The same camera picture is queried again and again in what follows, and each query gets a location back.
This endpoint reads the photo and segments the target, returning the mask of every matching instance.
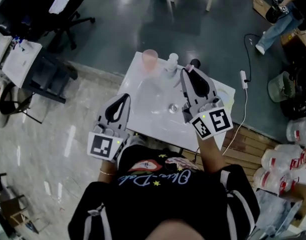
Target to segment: jeans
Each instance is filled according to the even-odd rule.
[[[296,8],[295,5],[290,2],[287,5],[287,8],[289,14],[286,16],[282,15],[281,18],[278,19],[277,22],[271,26],[258,41],[257,44],[263,47],[264,51],[269,49],[274,41],[280,37],[280,35],[287,34],[302,24],[303,18],[298,20],[292,13],[292,9]]]

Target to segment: cable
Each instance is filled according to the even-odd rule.
[[[249,80],[247,79],[246,82],[251,82],[251,80],[252,80],[251,60],[250,60],[250,55],[249,55],[249,50],[248,50],[248,48],[247,48],[247,44],[245,43],[245,38],[246,38],[247,36],[255,36],[255,37],[258,37],[258,38],[260,38],[260,36],[257,35],[257,34],[251,34],[251,33],[248,33],[248,34],[245,34],[245,35],[244,35],[244,47],[245,47],[245,49],[246,49],[247,58],[248,58],[248,66],[249,66]]]
[[[194,155],[194,159],[192,160],[192,163],[195,164],[197,162],[197,155],[198,155],[198,151],[199,151],[199,147],[197,148],[197,150],[195,151],[195,155]]]
[[[0,27],[4,28],[5,30],[7,29],[7,27],[4,26],[3,24],[0,24]]]
[[[246,95],[246,100],[245,100],[245,106],[244,106],[244,118],[243,118],[243,121],[242,123],[239,125],[239,127],[237,128],[236,132],[235,132],[235,135],[233,137],[233,139],[231,140],[231,142],[228,144],[228,146],[226,147],[226,149],[224,150],[223,154],[225,154],[225,152],[229,149],[229,147],[231,146],[231,144],[233,143],[235,137],[237,136],[238,134],[238,131],[239,129],[241,128],[241,126],[243,125],[244,121],[245,121],[245,118],[247,117],[247,103],[248,103],[248,91],[247,89],[245,89],[245,95]]]

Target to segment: black cable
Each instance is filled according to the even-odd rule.
[[[257,35],[257,34],[252,34],[252,33],[248,33],[248,34],[245,34],[245,35],[244,35],[244,47],[245,47],[245,49],[246,49],[247,58],[248,58],[248,66],[249,66],[249,80],[246,79],[246,80],[245,80],[246,83],[251,82],[251,80],[252,80],[251,60],[250,60],[250,55],[249,55],[249,50],[248,50],[248,48],[247,48],[247,44],[245,43],[245,38],[246,38],[247,36],[255,36],[255,37],[260,38],[259,35]]]
[[[197,148],[197,150],[195,151],[195,155],[194,155],[194,159],[192,160],[192,163],[195,164],[197,162],[197,155],[198,155],[198,151],[199,151],[199,147]]]

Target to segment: bracelet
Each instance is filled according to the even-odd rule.
[[[105,174],[105,175],[109,175],[109,176],[114,176],[115,175],[115,174],[112,174],[112,173],[104,172],[101,169],[99,170],[99,172],[102,173],[102,174]]]

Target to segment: marble floor tile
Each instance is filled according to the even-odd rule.
[[[83,71],[64,90],[65,104],[35,95],[28,113],[42,124],[15,114],[0,128],[0,173],[6,172],[8,184],[27,197],[31,215],[42,214],[50,223],[39,235],[17,227],[27,240],[68,240],[67,226],[75,208],[99,175],[101,160],[87,155],[88,134],[101,105],[118,92],[122,77],[74,66]]]

